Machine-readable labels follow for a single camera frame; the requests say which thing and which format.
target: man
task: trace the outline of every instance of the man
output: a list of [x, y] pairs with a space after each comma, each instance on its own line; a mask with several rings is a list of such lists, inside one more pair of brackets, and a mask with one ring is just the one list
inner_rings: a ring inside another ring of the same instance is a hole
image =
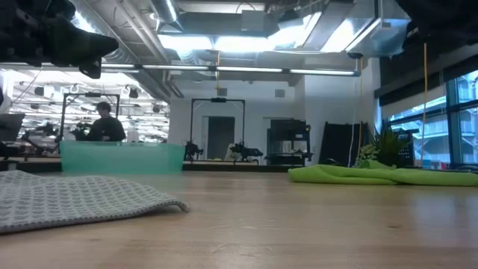
[[118, 142], [126, 138], [121, 122], [110, 115], [111, 106], [107, 102], [96, 105], [101, 119], [96, 120], [87, 136], [88, 141]]

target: glass window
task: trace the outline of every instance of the glass window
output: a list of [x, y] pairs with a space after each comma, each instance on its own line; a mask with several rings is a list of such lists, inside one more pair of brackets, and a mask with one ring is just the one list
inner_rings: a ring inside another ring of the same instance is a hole
[[[414, 120], [408, 123], [401, 123], [392, 126], [394, 131], [401, 129], [414, 131], [413, 147], [415, 149], [416, 160], [420, 160], [421, 158], [422, 126], [422, 120]], [[423, 159], [450, 163], [447, 115], [440, 115], [426, 119], [425, 135], [423, 139]]]
[[478, 163], [478, 108], [460, 111], [460, 132], [464, 163]]
[[[446, 107], [447, 107], [447, 97], [446, 96], [439, 97], [435, 100], [432, 100], [432, 101], [429, 101], [429, 102], [426, 103], [426, 111], [432, 111], [432, 110], [439, 109], [439, 108], [445, 109]], [[402, 119], [404, 117], [410, 117], [410, 116], [422, 114], [424, 108], [425, 108], [424, 105], [418, 105], [414, 108], [410, 108], [410, 109], [405, 110], [401, 113], [395, 114], [388, 119], [390, 121], [393, 121], [393, 120]]]
[[456, 79], [456, 91], [460, 103], [478, 99], [477, 95], [478, 70], [462, 75]]

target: plastic container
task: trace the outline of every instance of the plastic container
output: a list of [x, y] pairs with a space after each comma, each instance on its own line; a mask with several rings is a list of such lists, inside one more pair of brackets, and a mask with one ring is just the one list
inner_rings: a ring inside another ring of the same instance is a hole
[[167, 143], [62, 141], [67, 174], [154, 175], [182, 171], [184, 147]]

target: potted plant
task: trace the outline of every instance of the potted plant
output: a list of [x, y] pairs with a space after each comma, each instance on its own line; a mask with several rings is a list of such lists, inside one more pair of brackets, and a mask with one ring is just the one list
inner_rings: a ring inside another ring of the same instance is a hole
[[377, 160], [388, 166], [403, 166], [400, 151], [408, 146], [409, 142], [400, 139], [399, 134], [392, 131], [391, 127], [383, 125], [380, 132], [376, 130], [370, 140], [371, 144], [360, 148], [355, 167], [365, 160]]

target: gray towel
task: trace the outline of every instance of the gray towel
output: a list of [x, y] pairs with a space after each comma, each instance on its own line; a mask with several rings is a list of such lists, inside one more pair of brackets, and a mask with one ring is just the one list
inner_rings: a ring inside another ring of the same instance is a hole
[[135, 217], [169, 205], [187, 211], [175, 197], [129, 180], [0, 172], [0, 233]]

